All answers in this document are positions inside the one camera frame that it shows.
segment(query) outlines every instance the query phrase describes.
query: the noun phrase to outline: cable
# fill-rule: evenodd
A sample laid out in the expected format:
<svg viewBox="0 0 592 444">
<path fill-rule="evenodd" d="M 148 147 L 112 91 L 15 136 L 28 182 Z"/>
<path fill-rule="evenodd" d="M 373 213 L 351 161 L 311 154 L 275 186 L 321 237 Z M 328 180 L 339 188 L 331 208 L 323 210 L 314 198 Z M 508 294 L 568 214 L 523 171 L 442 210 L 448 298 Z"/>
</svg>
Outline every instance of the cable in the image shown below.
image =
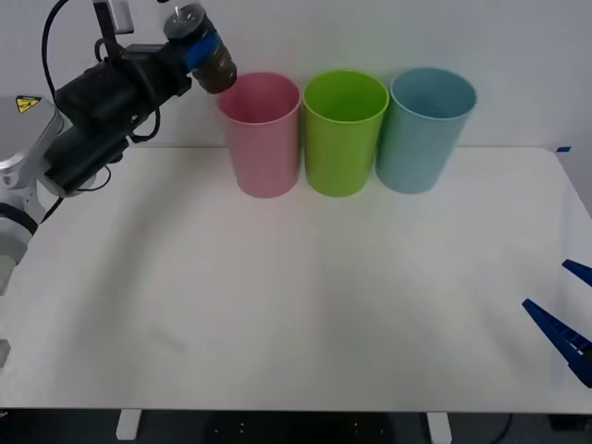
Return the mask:
<svg viewBox="0 0 592 444">
<path fill-rule="evenodd" d="M 510 413 L 508 415 L 508 420 L 506 421 L 506 425 L 503 427 L 503 430 L 501 430 L 501 433 L 498 435 L 498 437 L 495 438 L 493 441 L 491 441 L 490 444 L 499 444 L 504 438 L 506 438 L 506 435 L 508 435 L 508 432 L 510 431 L 510 427 L 512 426 L 513 419 L 514 419 L 514 415 L 513 415 L 513 413 Z"/>
<path fill-rule="evenodd" d="M 105 168 L 107 170 L 107 172 L 109 173 L 109 176 L 107 177 L 107 180 L 105 181 L 105 183 L 103 185 L 100 185 L 96 188 L 78 188 L 78 191 L 84 191 L 84 192 L 94 192 L 94 191 L 99 191 L 102 190 L 104 187 L 107 186 L 107 184 L 111 181 L 111 168 L 109 168 L 107 165 L 105 165 Z"/>
<path fill-rule="evenodd" d="M 41 221 L 41 223 L 45 222 L 47 219 L 49 219 L 53 213 L 56 212 L 56 209 L 59 207 L 59 205 L 62 204 L 62 202 L 64 202 L 64 198 L 63 197 L 59 197 L 55 203 L 52 205 L 52 207 L 49 209 L 49 211 L 47 213 L 45 213 L 45 217 L 43 218 L 43 220 Z"/>
<path fill-rule="evenodd" d="M 56 87 L 54 86 L 54 81 L 52 80 L 52 76 L 49 73 L 49 64 L 47 62 L 47 46 L 49 41 L 49 31 L 52 28 L 52 24 L 56 19 L 57 13 L 60 11 L 62 7 L 68 2 L 68 0 L 58 0 L 58 2 L 52 7 L 52 10 L 49 12 L 47 19 L 45 21 L 45 26 L 43 27 L 43 37 L 41 42 L 41 57 L 43 62 L 43 73 L 45 74 L 45 80 L 47 80 L 47 86 L 49 87 L 49 92 L 52 94 L 52 97 L 56 96 Z"/>
<path fill-rule="evenodd" d="M 115 47 L 121 54 L 126 53 L 126 48 L 121 46 L 119 43 L 113 42 L 112 40 L 106 39 L 104 37 L 102 39 L 97 40 L 94 43 L 94 57 L 99 62 L 103 61 L 101 59 L 101 46 L 103 46 L 103 45 L 105 45 L 105 47 L 107 47 L 107 46 Z M 148 101 L 149 101 L 150 105 L 154 108 L 154 117 L 155 117 L 154 129 L 152 130 L 152 132 L 150 134 L 148 134 L 146 136 L 138 136 L 132 132 L 130 134 L 129 138 L 134 143 L 148 142 L 148 141 L 152 140 L 156 136 L 156 134 L 158 134 L 158 131 L 160 131 L 160 123 L 161 123 L 160 107 L 158 106 L 158 102 L 156 100 L 156 92 L 154 92 L 154 88 L 152 87 L 152 84 L 150 83 L 150 81 L 146 77 L 146 74 L 144 73 L 143 69 L 140 68 L 140 66 L 138 66 L 138 64 L 136 63 L 135 60 L 128 59 L 128 61 L 133 66 L 133 69 L 136 72 L 136 75 L 138 76 L 138 78 L 142 82 L 142 86 L 144 87 L 143 89 L 146 92 L 146 94 L 148 95 Z"/>
</svg>

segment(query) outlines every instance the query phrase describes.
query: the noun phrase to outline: blue object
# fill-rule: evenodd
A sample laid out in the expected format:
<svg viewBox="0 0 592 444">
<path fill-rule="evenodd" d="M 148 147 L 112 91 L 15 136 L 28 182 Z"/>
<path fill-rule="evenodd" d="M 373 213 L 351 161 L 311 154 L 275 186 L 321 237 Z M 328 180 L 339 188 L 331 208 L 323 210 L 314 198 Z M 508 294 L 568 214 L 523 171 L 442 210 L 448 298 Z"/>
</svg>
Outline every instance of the blue object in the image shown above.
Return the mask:
<svg viewBox="0 0 592 444">
<path fill-rule="evenodd" d="M 219 43 L 217 32 L 210 32 L 199 42 L 191 45 L 183 55 L 183 61 L 189 71 L 196 69 L 211 53 L 214 52 Z"/>
<path fill-rule="evenodd" d="M 582 279 L 586 284 L 592 287 L 592 268 L 589 266 L 585 266 L 582 264 L 578 264 L 577 262 L 570 261 L 569 259 L 566 260 L 562 264 L 563 268 L 566 270 L 571 271 L 580 279 Z"/>
<path fill-rule="evenodd" d="M 592 287 L 592 268 L 566 260 L 562 266 Z M 589 389 L 592 389 L 592 342 L 563 324 L 530 299 L 522 306 L 545 333 L 567 364 Z"/>
<path fill-rule="evenodd" d="M 394 191 L 428 191 L 475 107 L 475 88 L 444 69 L 413 68 L 390 84 L 390 97 L 376 173 Z"/>
</svg>

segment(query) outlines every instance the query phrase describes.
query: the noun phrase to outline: pink cup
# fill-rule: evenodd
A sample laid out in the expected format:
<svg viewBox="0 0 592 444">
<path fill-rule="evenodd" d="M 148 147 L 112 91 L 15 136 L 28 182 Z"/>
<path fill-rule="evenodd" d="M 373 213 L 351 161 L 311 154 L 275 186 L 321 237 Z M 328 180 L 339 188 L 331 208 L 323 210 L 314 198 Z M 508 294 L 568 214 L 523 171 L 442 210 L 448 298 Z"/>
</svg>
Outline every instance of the pink cup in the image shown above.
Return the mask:
<svg viewBox="0 0 592 444">
<path fill-rule="evenodd" d="M 298 87 L 279 74 L 254 72 L 239 76 L 217 101 L 240 189 L 265 198 L 288 192 L 300 169 Z"/>
</svg>

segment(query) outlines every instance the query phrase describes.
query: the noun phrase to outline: yellow warning sticker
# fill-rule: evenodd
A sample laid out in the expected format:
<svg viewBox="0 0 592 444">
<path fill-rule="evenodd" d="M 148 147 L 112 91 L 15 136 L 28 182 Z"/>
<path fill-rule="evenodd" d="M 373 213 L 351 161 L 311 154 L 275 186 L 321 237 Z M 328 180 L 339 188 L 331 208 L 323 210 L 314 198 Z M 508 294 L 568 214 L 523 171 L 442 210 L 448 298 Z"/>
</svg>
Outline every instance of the yellow warning sticker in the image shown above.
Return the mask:
<svg viewBox="0 0 592 444">
<path fill-rule="evenodd" d="M 20 95 L 17 97 L 17 107 L 20 114 L 29 111 L 35 105 L 41 102 L 41 97 L 31 97 L 29 95 Z"/>
</svg>

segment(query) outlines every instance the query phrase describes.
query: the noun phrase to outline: white table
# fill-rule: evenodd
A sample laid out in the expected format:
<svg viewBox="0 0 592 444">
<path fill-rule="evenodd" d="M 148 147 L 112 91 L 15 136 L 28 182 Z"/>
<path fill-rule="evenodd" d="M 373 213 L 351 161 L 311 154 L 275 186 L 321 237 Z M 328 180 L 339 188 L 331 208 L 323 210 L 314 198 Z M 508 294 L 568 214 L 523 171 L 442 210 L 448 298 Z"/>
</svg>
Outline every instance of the white table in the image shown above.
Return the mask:
<svg viewBox="0 0 592 444">
<path fill-rule="evenodd" d="M 437 187 L 243 194 L 222 149 L 136 148 L 0 299 L 0 407 L 592 413 L 521 307 L 592 337 L 592 221 L 549 152 L 458 149 Z"/>
</svg>

